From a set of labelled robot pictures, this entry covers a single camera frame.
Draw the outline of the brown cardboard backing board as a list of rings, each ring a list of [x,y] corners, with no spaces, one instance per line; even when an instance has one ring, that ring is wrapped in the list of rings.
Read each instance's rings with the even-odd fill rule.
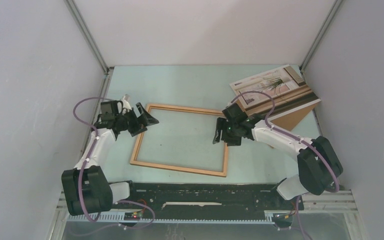
[[[321,102],[321,99],[318,97],[303,97],[289,102],[282,100],[276,104],[273,113],[269,117],[269,121],[285,130],[291,131],[317,106],[319,102]],[[272,103],[269,100],[248,110],[245,110],[245,107],[239,100],[236,100],[235,103],[237,103],[248,116],[251,116],[252,114],[265,116],[272,108]]]

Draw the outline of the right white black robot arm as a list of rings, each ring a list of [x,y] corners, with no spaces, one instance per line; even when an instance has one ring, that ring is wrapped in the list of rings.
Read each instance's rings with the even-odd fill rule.
[[[298,167],[298,173],[281,180],[271,194],[271,204],[284,209],[292,199],[303,194],[321,195],[340,189],[342,164],[324,136],[308,138],[295,135],[269,121],[268,115],[248,116],[233,103],[216,120],[213,143],[223,141],[229,147],[240,146],[242,139],[260,142],[283,151]]]

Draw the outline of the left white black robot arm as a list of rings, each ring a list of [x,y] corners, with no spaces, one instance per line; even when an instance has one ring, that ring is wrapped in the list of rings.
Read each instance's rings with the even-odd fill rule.
[[[96,121],[88,125],[91,132],[85,152],[72,169],[61,175],[70,215],[84,215],[93,222],[96,219],[91,214],[107,212],[117,202],[125,208],[136,206],[138,194],[131,190],[132,182],[109,183],[102,167],[120,133],[127,131],[135,137],[158,123],[139,102],[133,108],[125,98],[102,100]]]

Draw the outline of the printed plant photo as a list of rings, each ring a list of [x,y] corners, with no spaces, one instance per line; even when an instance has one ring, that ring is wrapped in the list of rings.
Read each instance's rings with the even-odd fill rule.
[[[273,116],[314,106],[321,101],[290,65],[237,80],[229,86],[238,96],[235,102],[248,115],[268,113],[273,107],[270,99],[275,103]]]

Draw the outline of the light wooden picture frame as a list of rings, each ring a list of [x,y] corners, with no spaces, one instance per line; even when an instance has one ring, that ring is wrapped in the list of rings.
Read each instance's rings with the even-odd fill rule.
[[[159,103],[149,103],[146,107],[146,111],[148,113],[151,110],[163,110],[163,111],[171,111],[171,112],[181,112],[181,113],[190,113],[190,114],[201,114],[208,116],[218,116],[221,117],[223,114],[220,110],[214,109],[206,109],[206,108],[196,108],[196,107],[187,107],[187,106],[177,106],[177,105],[168,105],[168,104],[159,104]],[[229,160],[229,149],[227,144],[224,144],[223,147],[223,158],[222,158],[222,169],[221,171],[212,171],[198,168],[190,168],[183,166],[174,166],[160,163],[151,163],[138,160],[138,155],[140,152],[141,144],[143,141],[145,133],[140,133],[135,141],[133,151],[130,157],[129,163],[134,166],[147,167],[147,168],[155,168],[162,170],[170,170],[176,172],[184,172],[191,174],[200,174],[206,176],[214,176],[214,177],[222,177],[225,178],[227,176],[228,171],[228,160]]]

